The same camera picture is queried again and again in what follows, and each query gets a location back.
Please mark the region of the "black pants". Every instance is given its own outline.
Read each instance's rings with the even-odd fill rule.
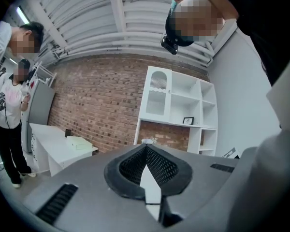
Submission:
[[[27,165],[21,147],[20,124],[14,129],[5,129],[0,126],[0,156],[13,184],[21,183],[19,173],[31,173],[31,168]]]

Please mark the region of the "person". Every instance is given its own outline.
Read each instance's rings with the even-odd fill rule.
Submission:
[[[3,67],[2,70],[0,71],[0,77],[1,77],[4,73],[6,73],[6,68],[5,68],[5,67]]]
[[[38,53],[44,37],[44,27],[38,22],[29,22],[18,28],[0,22],[0,61],[7,47],[14,56]]]
[[[274,85],[290,60],[290,0],[172,0],[165,29],[172,43],[189,46],[230,19],[250,36]]]
[[[0,93],[5,94],[5,109],[0,111],[0,156],[12,185],[19,188],[22,175],[35,177],[27,165],[21,146],[21,111],[26,111],[30,94],[23,95],[30,62],[23,59],[13,74],[5,73],[0,77]]]

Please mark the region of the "brick wall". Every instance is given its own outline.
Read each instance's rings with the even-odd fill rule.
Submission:
[[[157,66],[208,81],[193,67],[140,55],[79,58],[49,68],[57,72],[49,125],[72,129],[100,152],[132,145],[148,66]],[[141,138],[157,138],[170,147],[187,149],[188,128],[142,122]]]

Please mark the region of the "white shelf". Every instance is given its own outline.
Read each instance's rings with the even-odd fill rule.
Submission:
[[[193,125],[200,127],[201,102],[196,99],[172,95],[169,123],[183,125],[183,120],[186,117],[194,117]]]
[[[216,104],[216,94],[214,85],[203,80],[200,80],[200,84],[201,84],[202,100]]]
[[[192,125],[183,124],[186,117],[194,118]],[[215,155],[218,113],[215,88],[209,82],[149,66],[134,143],[137,143],[141,120],[190,128],[187,151]]]
[[[209,148],[204,148],[203,145],[200,146],[200,151],[214,150]]]
[[[181,126],[181,127],[189,127],[189,128],[201,128],[198,125],[186,125],[186,124],[182,124],[182,123],[172,123],[172,122],[165,122],[165,121],[161,121],[161,120],[154,120],[154,119],[147,119],[147,118],[141,118],[141,120],[143,121],[148,121],[148,122],[154,122],[154,123],[158,123],[158,124],[164,124],[164,125],[171,125],[171,126]]]
[[[205,101],[205,100],[202,100],[202,104],[203,104],[203,108],[207,108],[207,107],[216,106],[216,104],[215,104],[215,103],[208,102],[208,101]]]
[[[180,96],[201,98],[200,81],[198,78],[172,72],[172,93]]]
[[[209,151],[216,149],[217,130],[201,129],[201,140],[203,134],[203,145],[200,145],[200,151]]]
[[[215,129],[217,128],[217,124],[218,124],[217,106],[206,104],[206,106],[203,106],[202,109],[202,127]]]
[[[171,97],[171,101],[172,102],[176,102],[176,103],[180,103],[182,105],[189,105],[192,104],[194,102],[199,102],[199,99],[190,97],[190,96],[186,96],[186,95],[178,95],[176,93],[172,93],[172,97]]]
[[[190,128],[200,128],[200,126],[198,126],[198,125],[176,124],[176,123],[172,123],[172,122],[169,122],[168,125],[181,126],[181,127],[190,127]]]

